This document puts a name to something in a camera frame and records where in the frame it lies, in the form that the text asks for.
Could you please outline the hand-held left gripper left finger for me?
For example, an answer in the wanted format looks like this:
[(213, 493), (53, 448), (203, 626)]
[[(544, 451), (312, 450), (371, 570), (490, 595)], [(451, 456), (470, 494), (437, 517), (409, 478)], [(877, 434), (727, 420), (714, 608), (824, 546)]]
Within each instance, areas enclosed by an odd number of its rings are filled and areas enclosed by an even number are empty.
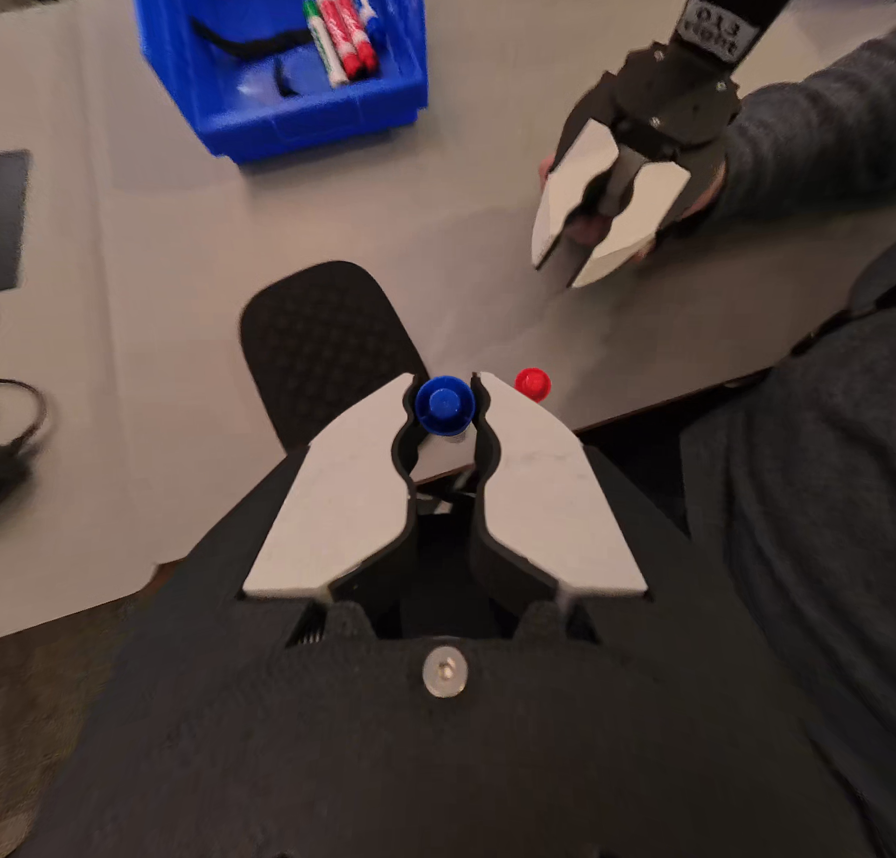
[(411, 487), (393, 448), (410, 421), (414, 382), (399, 374), (312, 439), (244, 580), (246, 597), (332, 603), (363, 563), (407, 533)]

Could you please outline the person's grey sweater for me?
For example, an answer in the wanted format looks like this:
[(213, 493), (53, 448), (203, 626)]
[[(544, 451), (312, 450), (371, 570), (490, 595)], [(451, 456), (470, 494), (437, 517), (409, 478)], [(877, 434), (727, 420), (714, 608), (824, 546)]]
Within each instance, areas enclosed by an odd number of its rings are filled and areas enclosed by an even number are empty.
[(894, 247), (846, 307), (681, 436), (687, 524), (816, 707), (812, 740), (894, 856)]

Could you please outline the blue plastic bin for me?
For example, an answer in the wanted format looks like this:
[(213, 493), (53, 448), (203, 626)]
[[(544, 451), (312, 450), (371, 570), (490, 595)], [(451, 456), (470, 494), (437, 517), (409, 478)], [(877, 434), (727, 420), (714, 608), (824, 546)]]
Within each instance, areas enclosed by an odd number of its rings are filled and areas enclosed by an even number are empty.
[(197, 37), (195, 17), (246, 41), (308, 28), (304, 0), (133, 0), (140, 48), (202, 144), (246, 164), (411, 125), (429, 103), (424, 0), (370, 0), (385, 24), (379, 73), (333, 89), (314, 41), (280, 55), (301, 94), (281, 98), (274, 59), (242, 63)]

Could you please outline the dark flat device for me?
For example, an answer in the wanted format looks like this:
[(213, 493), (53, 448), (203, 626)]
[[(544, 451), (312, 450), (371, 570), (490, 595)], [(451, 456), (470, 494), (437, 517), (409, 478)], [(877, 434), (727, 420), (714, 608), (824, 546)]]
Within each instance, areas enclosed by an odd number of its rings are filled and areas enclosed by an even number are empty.
[(27, 149), (1, 153), (1, 291), (17, 288), (25, 225), (28, 172)]

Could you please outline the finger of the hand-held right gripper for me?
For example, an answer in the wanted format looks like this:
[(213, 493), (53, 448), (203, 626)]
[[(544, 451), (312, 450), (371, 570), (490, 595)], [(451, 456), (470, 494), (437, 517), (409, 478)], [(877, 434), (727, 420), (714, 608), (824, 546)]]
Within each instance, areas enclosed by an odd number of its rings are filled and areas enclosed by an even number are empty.
[(597, 214), (608, 221), (606, 234), (570, 280), (570, 289), (602, 280), (646, 248), (691, 177), (690, 171), (674, 162), (649, 162), (634, 176), (629, 202), (617, 214), (610, 214), (611, 197), (602, 198)]
[(532, 266), (540, 270), (563, 235), (571, 215), (585, 202), (588, 188), (606, 180), (619, 157), (607, 125), (593, 119), (582, 127), (564, 156), (556, 153), (532, 228)]

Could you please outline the green dry erase marker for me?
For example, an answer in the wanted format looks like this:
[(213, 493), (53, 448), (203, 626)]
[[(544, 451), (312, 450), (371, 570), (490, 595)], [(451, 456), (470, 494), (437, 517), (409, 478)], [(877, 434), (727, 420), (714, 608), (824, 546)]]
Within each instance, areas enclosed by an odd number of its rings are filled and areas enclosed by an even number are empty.
[(332, 43), (330, 33), (317, 4), (313, 0), (304, 0), (302, 4), (302, 11), (309, 32), (325, 68), (330, 87), (337, 89), (348, 85), (349, 78), (342, 67), (341, 59)]

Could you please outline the person's right forearm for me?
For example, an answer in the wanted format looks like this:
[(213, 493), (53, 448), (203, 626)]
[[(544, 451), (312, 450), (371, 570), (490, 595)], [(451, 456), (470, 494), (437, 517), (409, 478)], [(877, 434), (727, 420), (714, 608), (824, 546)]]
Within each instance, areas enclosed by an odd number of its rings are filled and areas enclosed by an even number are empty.
[(725, 138), (707, 225), (859, 205), (894, 193), (895, 32), (800, 82), (750, 94)]

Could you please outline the black padded wrist rest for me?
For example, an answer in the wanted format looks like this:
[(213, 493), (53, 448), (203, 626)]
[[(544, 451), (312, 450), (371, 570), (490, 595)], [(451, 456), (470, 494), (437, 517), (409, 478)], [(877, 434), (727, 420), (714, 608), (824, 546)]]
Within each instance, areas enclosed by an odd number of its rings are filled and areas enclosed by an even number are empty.
[(355, 263), (276, 281), (242, 310), (246, 367), (281, 447), (304, 448), (346, 409), (404, 373), (430, 375), (388, 296)]

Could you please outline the person's right hand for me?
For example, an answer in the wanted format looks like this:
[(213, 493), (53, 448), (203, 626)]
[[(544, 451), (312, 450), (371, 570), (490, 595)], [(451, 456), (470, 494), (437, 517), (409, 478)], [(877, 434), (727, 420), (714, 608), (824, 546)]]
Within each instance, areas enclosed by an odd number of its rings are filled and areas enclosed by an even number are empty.
[[(544, 158), (539, 165), (539, 180), (542, 189), (545, 189), (546, 187), (547, 176), (550, 173), (553, 165), (554, 156)], [(701, 195), (695, 200), (694, 203), (691, 204), (690, 207), (685, 209), (681, 213), (681, 215), (676, 218), (673, 224), (669, 224), (668, 226), (661, 228), (658, 232), (661, 235), (665, 236), (666, 230), (678, 226), (679, 224), (683, 223), (684, 220), (691, 216), (700, 216), (705, 210), (710, 209), (716, 202), (716, 200), (718, 200), (722, 188), (725, 185), (726, 177), (727, 160), (723, 159), (718, 165), (713, 175), (711, 184), (707, 187), (707, 189), (701, 193)], [(585, 248), (595, 248), (606, 238), (610, 227), (611, 220), (608, 217), (604, 217), (596, 213), (591, 216), (574, 217), (573, 221), (570, 224), (566, 225), (565, 232), (566, 236), (572, 239), (572, 241), (574, 241), (575, 243)], [(654, 237), (643, 248), (635, 252), (629, 258), (629, 261), (639, 262), (645, 259), (654, 250), (656, 244), (657, 238)]]

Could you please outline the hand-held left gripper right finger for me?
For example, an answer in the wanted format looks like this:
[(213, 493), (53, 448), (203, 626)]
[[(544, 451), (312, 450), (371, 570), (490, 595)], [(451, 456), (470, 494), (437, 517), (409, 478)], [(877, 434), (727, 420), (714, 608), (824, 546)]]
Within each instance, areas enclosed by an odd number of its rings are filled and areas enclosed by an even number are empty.
[(648, 590), (580, 439), (490, 372), (473, 376), (476, 489), (469, 565), (495, 601)]

